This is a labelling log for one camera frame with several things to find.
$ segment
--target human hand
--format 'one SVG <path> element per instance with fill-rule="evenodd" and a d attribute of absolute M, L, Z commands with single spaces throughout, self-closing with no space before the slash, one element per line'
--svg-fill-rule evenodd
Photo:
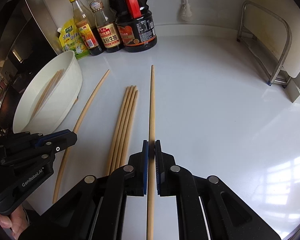
<path fill-rule="evenodd" d="M 2 228 L 11 228 L 11 235 L 17 240 L 20 234 L 28 227 L 26 213 L 22 206 L 18 206 L 10 217 L 0 215 L 0 226 Z"/>

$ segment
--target metal pivot screw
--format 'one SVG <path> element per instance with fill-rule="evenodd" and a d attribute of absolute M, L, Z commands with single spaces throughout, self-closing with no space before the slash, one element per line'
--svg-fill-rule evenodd
<path fill-rule="evenodd" d="M 209 177 L 209 181 L 213 184 L 217 184 L 219 182 L 219 179 L 216 176 L 211 176 Z"/>
<path fill-rule="evenodd" d="M 84 178 L 85 183 L 92 183 L 94 182 L 94 177 L 93 176 L 87 176 Z"/>
<path fill-rule="evenodd" d="M 179 172 L 180 171 L 180 167 L 177 165 L 173 165 L 170 167 L 170 170 L 173 172 Z"/>
<path fill-rule="evenodd" d="M 126 171 L 126 172 L 131 172 L 131 171 L 133 171 L 133 166 L 126 165 L 126 166 L 123 167 L 123 170 Z"/>

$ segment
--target soy sauce bottle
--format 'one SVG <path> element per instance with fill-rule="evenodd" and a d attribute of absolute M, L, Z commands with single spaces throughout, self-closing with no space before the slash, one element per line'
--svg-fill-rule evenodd
<path fill-rule="evenodd" d="M 91 55 L 96 56 L 106 50 L 96 28 L 93 14 L 80 0 L 69 0 L 73 6 L 73 19 L 84 44 Z"/>
<path fill-rule="evenodd" d="M 109 9 L 108 0 L 87 0 L 87 3 L 94 14 L 106 52 L 112 53 L 123 49 L 124 44 L 115 24 L 114 13 Z"/>
<path fill-rule="evenodd" d="M 116 24 L 128 52 L 139 52 L 157 44 L 148 0 L 109 0 Z"/>

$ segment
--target stainless steel rack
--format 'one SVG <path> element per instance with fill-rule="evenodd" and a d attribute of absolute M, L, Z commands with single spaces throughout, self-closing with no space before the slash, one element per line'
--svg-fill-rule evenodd
<path fill-rule="evenodd" d="M 244 30 L 244 16 L 245 16 L 245 11 L 248 5 L 252 5 L 254 7 L 259 8 L 262 11 L 265 11 L 266 13 L 270 14 L 274 18 L 276 18 L 278 21 L 282 22 L 286 31 L 287 31 L 287 40 L 284 45 L 282 54 L 277 61 L 275 56 L 270 52 L 266 46 L 258 40 L 254 35 L 252 38 L 247 38 L 242 36 L 242 32 Z M 263 71 L 268 77 L 268 82 L 267 84 L 271 86 L 273 83 L 274 84 L 280 84 L 283 85 L 284 87 L 287 86 L 289 83 L 291 77 L 287 74 L 286 71 L 282 69 L 283 64 L 287 58 L 287 55 L 290 50 L 291 46 L 291 40 L 292 40 L 292 34 L 291 34 L 291 29 L 288 25 L 288 23 L 282 19 L 280 16 L 276 15 L 272 11 L 268 10 L 267 8 L 264 8 L 263 6 L 254 3 L 252 1 L 245 1 L 242 6 L 242 16 L 241 16 L 241 24 L 240 24 L 240 29 L 238 32 L 237 36 L 237 41 L 242 42 L 245 46 L 248 47 L 250 52 L 253 54 L 259 65 L 262 67 Z"/>

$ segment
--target cutting board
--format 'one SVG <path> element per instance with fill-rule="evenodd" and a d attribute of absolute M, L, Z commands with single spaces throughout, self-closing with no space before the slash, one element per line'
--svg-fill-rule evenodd
<path fill-rule="evenodd" d="M 250 0 L 282 17 L 290 26 L 292 43 L 283 68 L 291 77 L 300 72 L 300 9 L 293 0 Z M 279 59 L 287 39 L 284 25 L 266 12 L 248 5 L 244 26 Z"/>

